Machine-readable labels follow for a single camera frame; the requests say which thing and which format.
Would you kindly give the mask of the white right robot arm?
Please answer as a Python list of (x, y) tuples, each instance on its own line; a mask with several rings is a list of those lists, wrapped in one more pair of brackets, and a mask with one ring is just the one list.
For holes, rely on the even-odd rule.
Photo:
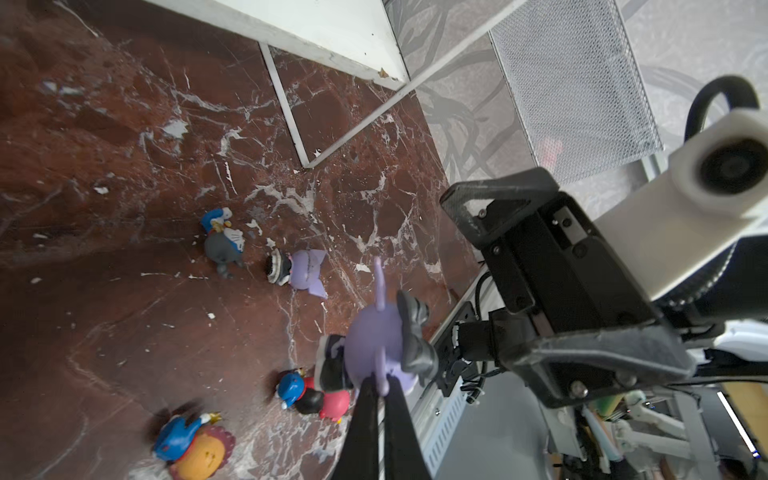
[(668, 168), (598, 219), (541, 167), (441, 205), (506, 307), (459, 327), (462, 356), (544, 405), (766, 374), (764, 352), (713, 350), (727, 322), (767, 315), (767, 114), (746, 79), (706, 84)]

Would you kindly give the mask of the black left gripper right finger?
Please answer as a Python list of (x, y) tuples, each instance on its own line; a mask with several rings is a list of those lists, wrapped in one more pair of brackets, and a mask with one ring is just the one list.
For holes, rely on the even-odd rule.
[(386, 480), (431, 480), (399, 379), (388, 375), (384, 397), (384, 475)]

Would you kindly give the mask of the purple winged figure toy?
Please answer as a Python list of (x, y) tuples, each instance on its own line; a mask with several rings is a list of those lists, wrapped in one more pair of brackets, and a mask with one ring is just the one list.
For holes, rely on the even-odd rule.
[(314, 385), (330, 393), (362, 389), (371, 377), (379, 396), (400, 382), (404, 394), (426, 385), (439, 370), (435, 347), (423, 336), (428, 305), (405, 291), (387, 300), (382, 261), (374, 259), (374, 301), (361, 309), (345, 334), (321, 338), (316, 354)]

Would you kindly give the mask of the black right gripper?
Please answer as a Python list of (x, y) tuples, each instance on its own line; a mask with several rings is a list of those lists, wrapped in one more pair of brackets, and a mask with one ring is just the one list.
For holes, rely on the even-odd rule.
[(521, 377), (548, 408), (690, 379), (695, 361), (597, 228), (536, 167), (451, 185), (440, 205), (481, 252), (510, 312), (479, 356)]

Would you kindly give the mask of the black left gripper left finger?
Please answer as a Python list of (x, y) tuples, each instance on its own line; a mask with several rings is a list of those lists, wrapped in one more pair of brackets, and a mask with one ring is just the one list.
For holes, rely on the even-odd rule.
[(379, 478), (378, 404), (376, 382), (370, 376), (363, 381), (359, 391), (332, 480)]

